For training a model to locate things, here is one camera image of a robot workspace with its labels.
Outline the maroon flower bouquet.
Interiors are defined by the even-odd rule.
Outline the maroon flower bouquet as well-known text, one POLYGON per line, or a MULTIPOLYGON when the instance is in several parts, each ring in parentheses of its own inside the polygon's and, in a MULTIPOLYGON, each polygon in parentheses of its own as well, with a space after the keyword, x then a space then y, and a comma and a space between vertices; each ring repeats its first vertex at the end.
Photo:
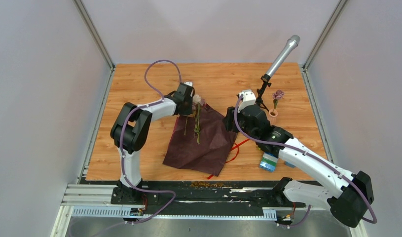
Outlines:
POLYGON ((202 108, 200 144, 197 144, 194 118, 188 118, 184 136, 185 116, 179 116, 163 164, 219 176, 237 138, 237 133, 225 129, 223 119, 224 116, 208 104, 202 108))

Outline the mauve rose with stem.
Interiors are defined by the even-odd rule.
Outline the mauve rose with stem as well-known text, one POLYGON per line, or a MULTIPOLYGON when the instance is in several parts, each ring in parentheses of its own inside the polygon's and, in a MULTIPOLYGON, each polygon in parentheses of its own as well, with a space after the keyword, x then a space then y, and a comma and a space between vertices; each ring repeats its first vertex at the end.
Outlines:
POLYGON ((273 98, 273 110, 271 111, 271 115, 275 115, 275 110, 277 108, 278 102, 283 98, 284 96, 284 91, 283 90, 276 90, 273 94, 272 94, 272 98, 273 98))

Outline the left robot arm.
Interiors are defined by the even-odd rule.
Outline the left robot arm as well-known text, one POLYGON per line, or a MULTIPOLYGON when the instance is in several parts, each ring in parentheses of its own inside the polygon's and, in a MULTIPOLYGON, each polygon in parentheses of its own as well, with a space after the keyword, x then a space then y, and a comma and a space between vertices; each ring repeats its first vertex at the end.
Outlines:
POLYGON ((142 200, 140 153, 147 141, 150 125, 164 117, 189 115, 194 93, 192 82, 181 82, 177 90, 158 101, 142 105, 127 102, 123 105, 110 131, 110 137, 118 148, 121 171, 113 198, 127 204, 142 200))

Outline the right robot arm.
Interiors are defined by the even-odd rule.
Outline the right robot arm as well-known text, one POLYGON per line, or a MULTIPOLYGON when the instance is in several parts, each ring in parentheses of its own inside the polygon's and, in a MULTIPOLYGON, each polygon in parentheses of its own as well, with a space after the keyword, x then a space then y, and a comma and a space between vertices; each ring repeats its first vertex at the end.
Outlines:
POLYGON ((308 149, 291 133, 270 124, 256 104, 228 107, 225 128, 254 141, 273 158, 282 159, 314 178, 318 185, 283 177, 274 188, 273 199, 279 206, 301 202, 330 211, 342 224, 356 227, 361 221, 378 222, 372 208, 374 194, 371 177, 335 165, 308 149))

